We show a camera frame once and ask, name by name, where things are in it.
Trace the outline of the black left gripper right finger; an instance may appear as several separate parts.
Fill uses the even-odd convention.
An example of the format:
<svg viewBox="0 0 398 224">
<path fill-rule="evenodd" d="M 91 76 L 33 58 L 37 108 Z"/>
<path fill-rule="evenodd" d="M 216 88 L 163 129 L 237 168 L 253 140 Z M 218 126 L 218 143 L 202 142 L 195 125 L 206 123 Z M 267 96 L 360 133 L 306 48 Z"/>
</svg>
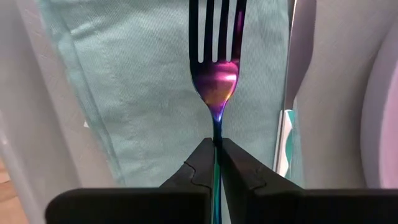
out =
<svg viewBox="0 0 398 224">
<path fill-rule="evenodd" d="M 398 224 L 398 190 L 303 189 L 223 139 L 232 224 Z"/>
</svg>

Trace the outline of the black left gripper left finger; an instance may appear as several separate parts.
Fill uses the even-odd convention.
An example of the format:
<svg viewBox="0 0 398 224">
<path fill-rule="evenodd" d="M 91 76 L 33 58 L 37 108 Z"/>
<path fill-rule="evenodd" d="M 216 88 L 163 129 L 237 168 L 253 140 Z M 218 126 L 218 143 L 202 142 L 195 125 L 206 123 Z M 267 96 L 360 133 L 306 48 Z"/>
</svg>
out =
<svg viewBox="0 0 398 224">
<path fill-rule="evenodd" d="M 53 198 L 46 224 L 210 224 L 215 147 L 205 138 L 161 186 L 80 188 Z"/>
</svg>

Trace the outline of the knife with teal white handle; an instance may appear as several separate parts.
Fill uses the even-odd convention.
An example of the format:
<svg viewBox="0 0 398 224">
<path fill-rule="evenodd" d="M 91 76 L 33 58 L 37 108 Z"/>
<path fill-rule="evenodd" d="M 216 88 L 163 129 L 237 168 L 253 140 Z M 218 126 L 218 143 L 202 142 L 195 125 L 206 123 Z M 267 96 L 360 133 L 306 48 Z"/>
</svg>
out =
<svg viewBox="0 0 398 224">
<path fill-rule="evenodd" d="M 273 164 L 273 170 L 286 179 L 291 177 L 294 152 L 294 99 L 312 60 L 316 13 L 317 0 L 292 1 L 284 101 L 279 115 L 279 134 Z"/>
</svg>

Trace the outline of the teal cloth napkin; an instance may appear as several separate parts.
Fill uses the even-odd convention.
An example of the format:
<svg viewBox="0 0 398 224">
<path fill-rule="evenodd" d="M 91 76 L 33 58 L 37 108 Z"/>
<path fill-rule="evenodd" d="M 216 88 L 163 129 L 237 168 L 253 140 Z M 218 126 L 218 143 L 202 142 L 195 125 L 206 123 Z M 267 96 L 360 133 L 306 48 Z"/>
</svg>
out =
<svg viewBox="0 0 398 224">
<path fill-rule="evenodd" d="M 188 61 L 188 0 L 36 0 L 113 177 L 159 186 L 212 134 Z M 283 100 L 287 0 L 248 0 L 223 136 L 271 166 Z"/>
</svg>

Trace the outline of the iridescent metal fork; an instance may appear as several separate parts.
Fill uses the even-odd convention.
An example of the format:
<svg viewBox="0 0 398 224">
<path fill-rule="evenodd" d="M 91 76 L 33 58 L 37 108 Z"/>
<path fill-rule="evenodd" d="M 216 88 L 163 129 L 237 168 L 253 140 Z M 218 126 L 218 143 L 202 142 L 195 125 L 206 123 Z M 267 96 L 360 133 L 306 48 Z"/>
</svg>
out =
<svg viewBox="0 0 398 224">
<path fill-rule="evenodd" d="M 213 61 L 213 22 L 215 0 L 206 0 L 203 60 L 198 60 L 199 2 L 189 0 L 189 61 L 193 86 L 207 105 L 213 123 L 215 145 L 215 180 L 213 184 L 213 211 L 211 224 L 222 224 L 221 163 L 222 120 L 224 109 L 232 97 L 239 79 L 241 46 L 247 0 L 237 0 L 233 24 L 231 58 L 226 58 L 229 0 L 222 0 L 218 36 L 217 61 Z"/>
</svg>

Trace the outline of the grey plastic tray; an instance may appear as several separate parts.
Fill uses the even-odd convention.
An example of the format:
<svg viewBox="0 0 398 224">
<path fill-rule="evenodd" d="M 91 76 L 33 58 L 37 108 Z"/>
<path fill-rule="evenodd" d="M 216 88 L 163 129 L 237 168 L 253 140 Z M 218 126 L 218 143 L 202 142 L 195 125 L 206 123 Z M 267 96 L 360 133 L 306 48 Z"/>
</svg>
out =
<svg viewBox="0 0 398 224">
<path fill-rule="evenodd" d="M 361 109 L 384 6 L 398 2 L 318 0 L 313 61 L 298 95 L 308 187 L 365 185 Z M 44 224 L 60 192 L 112 183 L 34 0 L 0 0 L 0 156 L 28 224 Z"/>
</svg>

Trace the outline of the lilac plastic plate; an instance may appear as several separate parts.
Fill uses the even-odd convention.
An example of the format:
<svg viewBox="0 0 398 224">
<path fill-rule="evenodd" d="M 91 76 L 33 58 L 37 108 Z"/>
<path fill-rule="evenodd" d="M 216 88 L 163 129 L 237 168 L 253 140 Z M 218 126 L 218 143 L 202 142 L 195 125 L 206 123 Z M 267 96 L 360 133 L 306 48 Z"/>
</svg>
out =
<svg viewBox="0 0 398 224">
<path fill-rule="evenodd" d="M 369 76 L 360 148 L 367 186 L 398 189 L 398 19 L 387 33 Z"/>
</svg>

